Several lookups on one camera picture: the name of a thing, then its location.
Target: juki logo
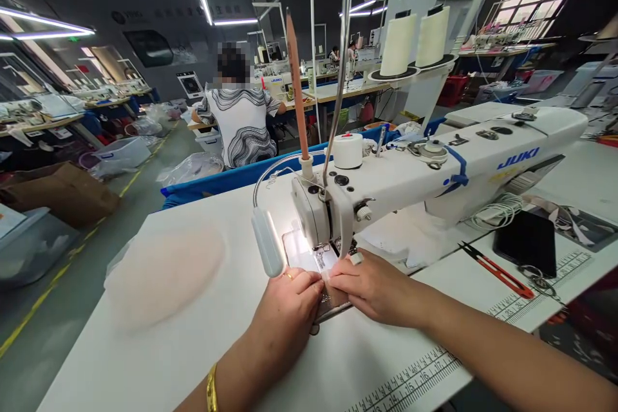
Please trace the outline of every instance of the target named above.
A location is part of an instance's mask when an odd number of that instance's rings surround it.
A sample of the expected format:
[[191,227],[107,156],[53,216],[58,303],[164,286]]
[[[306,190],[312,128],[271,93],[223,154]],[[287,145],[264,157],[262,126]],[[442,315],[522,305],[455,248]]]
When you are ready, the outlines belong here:
[[534,158],[537,155],[537,153],[539,153],[540,149],[541,149],[540,147],[537,147],[537,148],[531,149],[530,151],[524,151],[520,154],[516,154],[515,156],[510,157],[509,159],[504,161],[502,164],[500,164],[497,170],[500,170],[506,166],[517,164],[518,162],[522,162],[530,158]]

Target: dark hair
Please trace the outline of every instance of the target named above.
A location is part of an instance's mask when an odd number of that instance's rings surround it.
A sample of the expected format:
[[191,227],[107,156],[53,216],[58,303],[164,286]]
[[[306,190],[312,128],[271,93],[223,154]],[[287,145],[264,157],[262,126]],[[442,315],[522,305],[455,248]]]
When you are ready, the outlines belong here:
[[221,77],[228,77],[234,82],[246,82],[249,77],[247,59],[233,42],[221,44],[221,50],[217,55],[217,70],[221,73]]

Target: gold bracelet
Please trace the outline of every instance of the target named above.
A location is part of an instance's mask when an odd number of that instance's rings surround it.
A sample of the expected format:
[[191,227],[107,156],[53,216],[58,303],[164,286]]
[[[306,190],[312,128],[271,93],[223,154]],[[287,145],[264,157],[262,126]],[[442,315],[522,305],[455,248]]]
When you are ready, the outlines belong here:
[[216,370],[217,363],[215,362],[210,372],[208,372],[208,380],[206,381],[207,412],[219,412],[219,405],[217,404],[217,389],[214,386],[214,374]]

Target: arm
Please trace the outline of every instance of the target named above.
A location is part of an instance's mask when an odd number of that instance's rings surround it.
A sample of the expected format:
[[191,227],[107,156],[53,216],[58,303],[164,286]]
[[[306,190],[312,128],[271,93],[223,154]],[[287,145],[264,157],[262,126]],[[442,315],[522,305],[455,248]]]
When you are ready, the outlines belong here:
[[283,114],[288,110],[284,102],[275,100],[266,90],[264,90],[264,99],[266,100],[266,111],[271,116]]
[[333,267],[330,284],[373,320],[425,332],[513,408],[618,410],[618,388],[592,370],[361,251],[361,264],[342,259]]
[[[217,362],[220,412],[252,409],[294,365],[309,339],[324,282],[317,272],[288,268],[268,282],[247,331]],[[208,376],[174,412],[208,412]]]
[[201,103],[193,109],[191,120],[198,124],[212,124],[214,122],[214,115],[211,113],[206,96],[204,96]]

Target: ruler markings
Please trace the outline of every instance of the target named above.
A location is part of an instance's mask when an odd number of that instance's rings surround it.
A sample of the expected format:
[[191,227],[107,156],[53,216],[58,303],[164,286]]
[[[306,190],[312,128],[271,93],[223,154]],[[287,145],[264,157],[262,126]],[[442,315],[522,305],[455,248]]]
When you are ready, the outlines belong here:
[[[591,262],[591,257],[589,253],[581,251],[567,254],[557,262],[556,279],[552,284],[556,288],[561,287],[575,273],[585,268]],[[512,294],[491,306],[486,313],[514,324],[547,299],[550,298],[540,294],[532,300]],[[436,346],[346,412],[404,412],[460,368],[463,368],[462,363],[454,355]]]

